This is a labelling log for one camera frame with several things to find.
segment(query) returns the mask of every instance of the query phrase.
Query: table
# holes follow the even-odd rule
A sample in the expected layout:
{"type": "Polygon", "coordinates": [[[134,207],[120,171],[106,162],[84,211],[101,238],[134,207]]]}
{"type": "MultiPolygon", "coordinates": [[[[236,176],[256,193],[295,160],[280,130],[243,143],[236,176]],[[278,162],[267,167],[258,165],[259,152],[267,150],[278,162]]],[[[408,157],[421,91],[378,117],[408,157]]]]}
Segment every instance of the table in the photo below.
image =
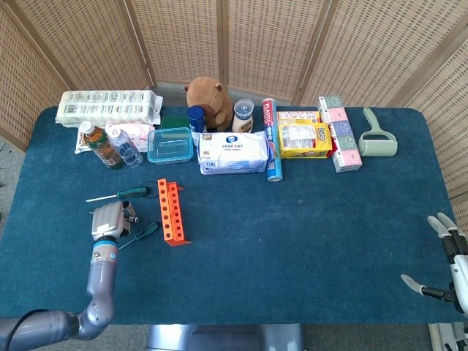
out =
{"type": "MultiPolygon", "coordinates": [[[[279,110],[310,107],[279,107],[279,110]]],[[[185,107],[164,107],[163,118],[185,107]]],[[[330,159],[284,160],[284,180],[264,173],[201,175],[197,161],[145,162],[109,170],[92,153],[74,155],[76,129],[55,125],[56,107],[39,116],[0,242],[0,311],[80,311],[93,241],[90,211],[110,195],[146,181],[176,181],[190,245],[162,234],[122,250],[114,323],[388,323],[461,320],[441,301],[400,279],[446,287],[450,270],[426,222],[453,216],[429,130],[416,110],[375,108],[395,134],[392,158],[365,158],[335,173],[330,159]]],[[[369,129],[361,107],[347,108],[358,137],[369,129]]],[[[254,128],[262,127],[261,107],[254,128]]],[[[141,225],[159,218],[157,199],[136,199],[141,225]]]]}

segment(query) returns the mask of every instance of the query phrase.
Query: stuffed animal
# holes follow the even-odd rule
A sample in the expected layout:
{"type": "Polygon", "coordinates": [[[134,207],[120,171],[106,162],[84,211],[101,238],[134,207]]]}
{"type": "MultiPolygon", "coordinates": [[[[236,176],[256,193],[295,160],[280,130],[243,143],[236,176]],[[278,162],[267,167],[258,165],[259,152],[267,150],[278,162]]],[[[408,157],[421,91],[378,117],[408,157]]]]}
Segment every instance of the stuffed animal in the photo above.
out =
{"type": "Polygon", "coordinates": [[[221,83],[210,77],[195,78],[185,86],[187,104],[201,106],[205,110],[205,124],[208,129],[225,131],[233,120],[233,103],[221,83]]]}

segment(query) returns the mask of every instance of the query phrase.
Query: floor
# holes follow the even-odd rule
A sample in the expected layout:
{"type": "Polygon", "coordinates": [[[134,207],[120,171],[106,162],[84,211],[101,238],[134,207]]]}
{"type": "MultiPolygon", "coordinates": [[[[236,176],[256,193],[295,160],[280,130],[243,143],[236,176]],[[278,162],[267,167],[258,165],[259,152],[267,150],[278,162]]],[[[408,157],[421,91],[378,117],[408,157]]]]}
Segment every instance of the floor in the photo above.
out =
{"type": "MultiPolygon", "coordinates": [[[[185,105],[183,87],[161,83],[155,92],[164,97],[163,105],[185,105]]],[[[249,98],[260,105],[263,97],[231,91],[233,101],[249,98]]],[[[24,156],[0,139],[0,240],[10,210],[24,156]]],[[[92,341],[69,340],[43,347],[43,351],[114,351],[144,350],[146,325],[112,325],[92,341]]],[[[305,347],[308,351],[429,351],[431,342],[427,325],[307,325],[305,347]]]]}

